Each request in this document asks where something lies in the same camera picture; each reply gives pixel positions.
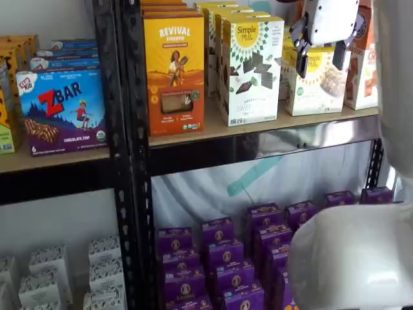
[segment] woman illustration on box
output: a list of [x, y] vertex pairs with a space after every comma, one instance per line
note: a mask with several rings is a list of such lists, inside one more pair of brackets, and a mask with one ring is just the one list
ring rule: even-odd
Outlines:
[[171, 86], [173, 87], [182, 85], [181, 72], [185, 72], [183, 65], [179, 62], [179, 57], [181, 54], [177, 50], [170, 57], [168, 73], [172, 75]]

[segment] yellow box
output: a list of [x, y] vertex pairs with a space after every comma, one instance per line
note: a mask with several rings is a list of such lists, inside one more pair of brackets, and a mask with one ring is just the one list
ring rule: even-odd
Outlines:
[[21, 131], [14, 109], [7, 62], [0, 60], [0, 154], [14, 153], [21, 143]]

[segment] boy illustration on box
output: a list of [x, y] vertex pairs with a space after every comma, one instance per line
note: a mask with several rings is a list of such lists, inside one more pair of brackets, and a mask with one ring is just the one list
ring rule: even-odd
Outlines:
[[71, 111], [71, 113], [77, 113], [76, 119], [78, 121], [82, 122], [82, 129], [87, 129], [88, 125], [89, 125], [89, 118], [87, 116], [83, 116], [83, 115], [92, 115], [92, 114], [88, 114], [86, 113], [86, 101], [85, 100], [81, 100], [80, 101], [80, 108], [77, 108], [73, 111]]

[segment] blue box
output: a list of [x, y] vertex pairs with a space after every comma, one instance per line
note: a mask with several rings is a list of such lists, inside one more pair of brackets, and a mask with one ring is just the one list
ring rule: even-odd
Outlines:
[[18, 72], [16, 81], [33, 156], [106, 147], [98, 67]]

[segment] orange cereal box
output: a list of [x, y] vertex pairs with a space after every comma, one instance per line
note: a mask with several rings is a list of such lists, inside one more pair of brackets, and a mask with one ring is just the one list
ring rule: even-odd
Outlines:
[[144, 16], [151, 136], [203, 130], [203, 16]]

